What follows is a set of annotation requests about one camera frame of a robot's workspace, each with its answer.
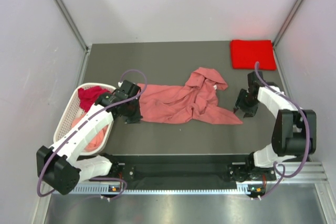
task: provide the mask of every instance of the clothing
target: clothing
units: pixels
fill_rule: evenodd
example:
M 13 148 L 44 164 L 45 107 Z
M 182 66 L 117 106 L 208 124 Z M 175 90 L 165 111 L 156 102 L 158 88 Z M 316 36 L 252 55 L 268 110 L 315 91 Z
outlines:
M 211 124 L 242 124 L 232 112 L 218 107 L 216 90 L 228 85 L 215 69 L 198 68 L 185 86 L 149 84 L 140 96 L 143 121 L 155 123 L 186 123 L 191 119 Z
M 256 61 L 260 70 L 277 69 L 270 40 L 232 40 L 230 51 L 234 69 L 254 69 Z
M 89 89 L 78 89 L 79 106 L 88 112 L 96 99 L 103 93 L 109 92 L 107 89 L 102 89 L 100 86 L 94 86 Z
M 83 114 L 81 115 L 80 117 L 78 118 L 75 118 L 74 121 L 72 122 L 71 124 L 71 128 L 75 127 L 76 124 L 86 115 Z M 107 128 L 108 128 L 108 125 L 105 126 L 100 132 L 98 132 L 98 134 L 91 140 L 91 142 L 85 147 L 85 150 L 87 152 L 92 152 L 94 151 L 95 149 L 97 149 L 101 143 L 103 142 L 103 139 L 104 139 L 104 136 L 106 134 L 106 131 L 107 131 Z

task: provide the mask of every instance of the white wall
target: white wall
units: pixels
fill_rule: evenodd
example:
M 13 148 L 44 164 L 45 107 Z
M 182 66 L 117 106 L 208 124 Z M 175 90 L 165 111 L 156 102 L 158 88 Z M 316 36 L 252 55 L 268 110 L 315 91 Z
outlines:
M 0 222 L 29 223 L 36 151 L 50 145 L 83 50 L 53 0 L 0 0 Z
M 277 52 L 292 96 L 317 113 L 315 158 L 336 195 L 336 0 L 306 0 Z
M 87 44 L 274 39 L 295 0 L 64 0 Z

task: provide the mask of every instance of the dark red cloth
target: dark red cloth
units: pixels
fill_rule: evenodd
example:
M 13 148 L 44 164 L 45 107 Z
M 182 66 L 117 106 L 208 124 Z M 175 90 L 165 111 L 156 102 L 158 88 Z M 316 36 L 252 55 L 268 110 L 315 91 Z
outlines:
M 270 40 L 232 40 L 230 49 L 234 69 L 254 69 L 256 61 L 260 70 L 277 69 Z
M 94 86 L 89 89 L 78 89 L 78 98 L 80 100 L 79 106 L 88 112 L 96 99 L 103 93 L 109 92 L 107 89 L 102 89 L 100 86 Z

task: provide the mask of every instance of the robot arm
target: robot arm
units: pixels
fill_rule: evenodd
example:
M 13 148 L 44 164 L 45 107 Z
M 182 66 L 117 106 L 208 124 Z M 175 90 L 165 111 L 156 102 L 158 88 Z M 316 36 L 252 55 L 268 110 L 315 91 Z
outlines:
M 102 94 L 90 108 L 86 116 L 72 128 L 61 140 L 49 148 L 42 146 L 36 153 L 37 174 L 47 163 L 54 151 L 65 141 L 67 143 L 57 152 L 51 160 L 43 180 L 59 191 L 68 194 L 81 181 L 97 176 L 107 175 L 112 162 L 103 157 L 96 156 L 78 161 L 80 153 L 90 141 L 108 124 L 119 116 L 124 116 L 126 123 L 137 123 L 142 118 L 139 100 L 134 99 L 105 110 L 105 107 L 135 96 L 140 87 L 129 81 L 123 81 L 120 89 L 113 93 Z
M 280 93 L 275 83 L 267 83 Z M 244 117 L 253 117 L 262 103 L 276 118 L 271 143 L 265 148 L 251 153 L 246 162 L 248 169 L 256 167 L 270 168 L 274 162 L 283 162 L 301 156 L 305 152 L 306 131 L 301 115 L 289 101 L 264 87 L 254 72 L 248 75 L 248 91 L 242 89 L 239 93 L 234 111 L 241 109 Z M 303 110 L 310 130 L 309 154 L 316 150 L 316 114 L 312 110 Z

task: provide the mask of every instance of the laundry basket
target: laundry basket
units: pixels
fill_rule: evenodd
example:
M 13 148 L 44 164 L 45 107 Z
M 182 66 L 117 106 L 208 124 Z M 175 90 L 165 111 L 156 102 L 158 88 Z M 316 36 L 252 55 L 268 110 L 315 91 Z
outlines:
M 58 140 L 60 140 L 62 137 L 64 137 L 70 130 L 71 130 L 71 124 L 73 122 L 73 120 L 77 117 L 80 117 L 82 114 L 84 114 L 84 110 L 82 110 L 79 107 L 79 103 L 80 100 L 78 98 L 78 89 L 79 88 L 83 88 L 83 89 L 88 89 L 94 86 L 100 86 L 103 89 L 107 89 L 108 91 L 112 92 L 113 90 L 115 90 L 115 87 L 110 86 L 110 85 L 106 85 L 106 84 L 101 84 L 101 83 L 84 83 L 82 85 L 80 85 L 78 88 L 76 88 L 76 90 L 74 91 L 74 93 L 72 94 L 70 101 L 67 105 L 67 107 L 65 108 L 63 115 L 61 117 L 61 120 L 58 123 L 58 126 L 56 128 L 56 131 L 54 133 L 54 143 L 56 143 Z M 107 142 L 107 139 L 109 138 L 111 129 L 112 129 L 112 125 L 113 125 L 113 121 L 112 123 L 109 124 L 107 130 L 106 130 L 106 134 L 104 136 L 104 139 L 101 143 L 101 145 L 99 147 L 97 147 L 94 151 L 91 152 L 87 152 L 86 150 L 83 150 L 81 155 L 83 156 L 89 156 L 89 155 L 93 155 L 95 153 L 101 152 Z

